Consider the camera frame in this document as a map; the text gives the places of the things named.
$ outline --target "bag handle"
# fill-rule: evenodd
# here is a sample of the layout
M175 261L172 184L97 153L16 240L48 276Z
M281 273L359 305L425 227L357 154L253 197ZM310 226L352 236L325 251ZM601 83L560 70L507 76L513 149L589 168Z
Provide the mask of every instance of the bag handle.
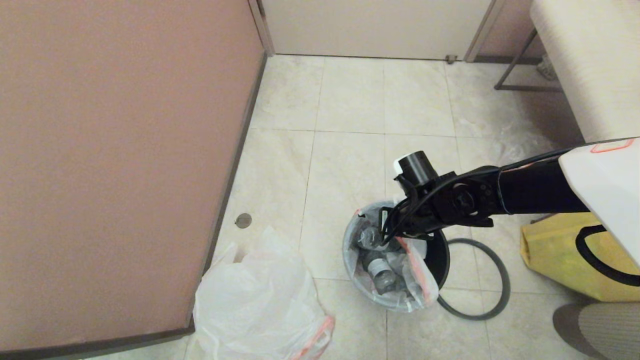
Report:
M587 261L587 263L589 263L589 265L594 269L598 270L602 275L612 279L613 281L620 282L621 284L640 286L640 275L627 274L626 272L612 268L602 262L602 260L598 259L587 246L587 236L602 233L606 230L607 229L602 225L583 227L575 238L575 247L578 248L578 252Z

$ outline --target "metal leg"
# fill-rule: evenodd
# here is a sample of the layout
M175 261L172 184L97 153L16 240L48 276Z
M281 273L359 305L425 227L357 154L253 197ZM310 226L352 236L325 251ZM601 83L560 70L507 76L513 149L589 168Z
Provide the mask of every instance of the metal leg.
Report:
M513 68L520 61L522 55L524 55L524 53L527 51L527 49L529 48L529 46L533 42L533 39L536 38L536 35L538 35L538 30L536 30L536 28L533 28L533 30L529 34L529 37L527 37L527 41L525 42L524 46L522 47L522 50L520 50L520 53L518 53L518 55L516 55L516 57L513 58L513 61L509 64L509 67L507 68L507 71L504 72L504 74L502 75L500 80L498 80L498 83L493 87L494 89L496 89L496 90L537 91L537 92L562 92L562 89L556 88L556 87L553 87L553 86L503 85L504 81L507 80L507 77L509 76L509 74L511 73Z

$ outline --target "beige floor tile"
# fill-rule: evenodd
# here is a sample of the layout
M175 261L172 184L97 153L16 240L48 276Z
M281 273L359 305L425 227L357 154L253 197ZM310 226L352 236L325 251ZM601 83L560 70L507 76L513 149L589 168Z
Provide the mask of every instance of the beige floor tile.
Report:
M326 59L316 130L385 132L383 61Z
M520 113L535 130L516 134L516 139L529 136L533 140L547 139L556 149L584 143L571 106L564 94L550 92L514 92Z
M484 308L492 307L500 293L483 291ZM512 293L507 308L487 320L493 360L589 359L557 334L554 311L573 302L570 296Z
M269 58L250 126L261 129L316 128L324 58L276 55Z
M531 131L513 92L493 89L502 66L456 63L445 70L456 136L501 138Z
M455 238L471 238L471 230L467 226L454 225L444 229L447 240ZM479 290L480 280L476 264L474 248L467 244L453 244L449 247L449 275L445 288Z
M458 152L462 171L480 166L504 166L531 156L544 154L557 147L544 137L520 138L512 136L503 139L458 138Z
M511 291L527 293L567 294L568 288L530 270L520 255L520 227L536 215L495 215L495 227L472 228L473 239L489 246L501 258L509 272ZM483 251L475 249L480 287L500 291L502 281L498 268Z
M316 288L320 304L335 318L331 343L321 359L386 359L384 308L369 302L348 281L316 279Z
M480 291L445 290L451 306L470 313L483 311ZM484 322L471 322L449 314L439 304L409 314L387 314L389 360L489 360Z
M298 248L313 140L310 131L249 130L217 251L235 241L242 256L267 226ZM246 229L235 225L242 213L252 216Z
M137 348L114 354L91 357L91 360L182 360L187 349L189 336L149 347Z
M344 231L353 213L384 199L384 136L316 133L300 252L314 277L348 279Z
M385 60L385 132L455 136L444 61Z

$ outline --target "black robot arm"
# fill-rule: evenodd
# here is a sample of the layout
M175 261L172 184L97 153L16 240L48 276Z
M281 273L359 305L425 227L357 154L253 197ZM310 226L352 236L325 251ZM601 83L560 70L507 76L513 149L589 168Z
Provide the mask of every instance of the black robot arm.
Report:
M433 231L451 225L491 227L490 216L496 214L589 211L564 178L558 163L563 152L442 176L424 152L405 156L397 161L401 173L396 181L406 199L381 210L385 242L394 236L428 239Z

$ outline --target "baseboard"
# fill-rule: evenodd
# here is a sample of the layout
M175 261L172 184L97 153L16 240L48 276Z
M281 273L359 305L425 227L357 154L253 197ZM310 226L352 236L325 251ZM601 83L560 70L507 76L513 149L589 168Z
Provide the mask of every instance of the baseboard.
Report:
M153 334L135 335L126 338L90 341L71 345L61 345L58 347L32 348L26 350L2 351L0 359L4 360L36 360L36 359L56 359L56 360L76 360L86 359L101 355L112 354L132 350L139 347L147 347L166 343L167 341L178 340L185 335L193 334L195 326L193 321L189 327L175 329Z
M495 64L510 64L513 61L513 56L476 56L474 63L495 63ZM537 65L542 61L542 58L521 58L518 64L521 65Z
M238 147L236 149L236 155L234 156L234 162L231 165L231 171L229 172L229 177L227 179L227 187L225 188L225 194L220 202L220 210L218 211L218 218L216 219L216 224L213 229L213 236L211 239L211 245L209 246L209 251L207 253L207 259L204 263L204 270L202 275L207 272L209 267L211 266L211 260L213 259L213 252L216 249L216 244L218 242L218 236L220 235L220 229L222 228L222 220L225 217L225 212L227 210L227 204L229 202L229 196L231 195L231 189L234 185L234 179L236 178L236 172L238 168L238 164L240 163L240 156L242 155L242 150L244 148L244 141L246 140L246 134L249 132L249 123L251 122L251 117L253 115L253 108L255 107L255 101L258 98L258 91L260 90L260 84L262 83L262 75L264 75L264 68L267 65L267 54L265 53L262 57L262 65L258 70L258 74L256 75L255 82L253 83L253 88L251 90L251 96L249 96L249 100L247 102L246 108L244 110L244 123L243 130L240 136L240 141L238 142Z

